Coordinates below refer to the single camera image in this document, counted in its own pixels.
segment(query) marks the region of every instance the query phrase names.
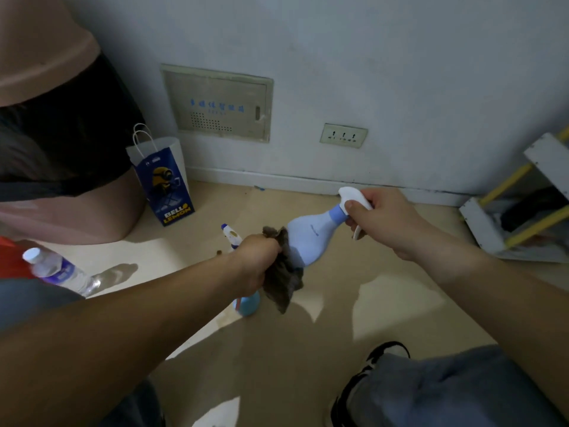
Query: paper shopping bag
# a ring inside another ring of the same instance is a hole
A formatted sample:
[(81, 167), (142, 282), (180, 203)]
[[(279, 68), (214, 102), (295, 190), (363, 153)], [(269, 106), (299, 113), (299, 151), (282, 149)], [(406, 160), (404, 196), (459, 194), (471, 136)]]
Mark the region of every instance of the paper shopping bag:
[[(168, 226), (195, 210), (189, 197), (180, 141), (173, 136), (154, 139), (149, 132), (135, 130), (132, 134), (134, 145), (126, 151), (152, 211), (163, 226)], [(139, 142), (141, 133), (150, 141)]]

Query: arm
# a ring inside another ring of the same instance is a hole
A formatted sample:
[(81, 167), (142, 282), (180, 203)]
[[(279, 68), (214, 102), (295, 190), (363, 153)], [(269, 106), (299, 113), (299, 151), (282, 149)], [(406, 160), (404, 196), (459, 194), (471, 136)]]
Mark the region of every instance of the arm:
[(254, 293), (280, 247), (238, 251), (40, 315), (0, 336), (3, 425), (84, 425), (105, 416), (237, 297)]
[(362, 192), (374, 209), (347, 203), (352, 229), (420, 265), (569, 419), (569, 293), (435, 228), (397, 189)]

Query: brown cloth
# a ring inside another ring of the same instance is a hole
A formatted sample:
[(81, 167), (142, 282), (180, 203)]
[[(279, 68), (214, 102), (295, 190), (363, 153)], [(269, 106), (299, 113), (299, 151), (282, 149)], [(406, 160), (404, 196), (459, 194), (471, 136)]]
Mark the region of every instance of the brown cloth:
[(281, 313), (285, 313), (290, 299), (295, 290), (302, 289), (303, 268), (295, 268), (290, 260), (290, 248), (288, 247), (288, 230), (283, 227), (276, 230), (269, 226), (263, 228), (263, 235), (267, 238), (274, 238), (279, 242), (282, 251), (277, 255), (273, 265), (268, 267), (265, 272), (263, 289), (267, 297), (276, 303), (276, 307)]

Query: black sneaker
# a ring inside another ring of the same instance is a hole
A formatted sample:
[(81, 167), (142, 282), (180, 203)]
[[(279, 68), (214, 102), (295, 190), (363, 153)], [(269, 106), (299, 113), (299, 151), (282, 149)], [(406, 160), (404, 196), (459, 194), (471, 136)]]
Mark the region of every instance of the black sneaker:
[(385, 353), (411, 358), (407, 348), (400, 342), (380, 344), (371, 351), (365, 360), (365, 366), (358, 374), (352, 376), (348, 385), (345, 386), (342, 393), (331, 403), (329, 409), (326, 411), (324, 416), (325, 427), (357, 427), (348, 412), (348, 401), (359, 385), (359, 382), (375, 368), (378, 360)]

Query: wall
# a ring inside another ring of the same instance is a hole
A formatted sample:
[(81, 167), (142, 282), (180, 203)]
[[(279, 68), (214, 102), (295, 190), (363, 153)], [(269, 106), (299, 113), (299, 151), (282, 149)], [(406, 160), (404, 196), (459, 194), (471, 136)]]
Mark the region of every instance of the wall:
[[(569, 0), (66, 2), (156, 134), (160, 63), (274, 78), (270, 143), (180, 135), (190, 167), (480, 193), (569, 123)], [(320, 144), (325, 122), (366, 142)]]

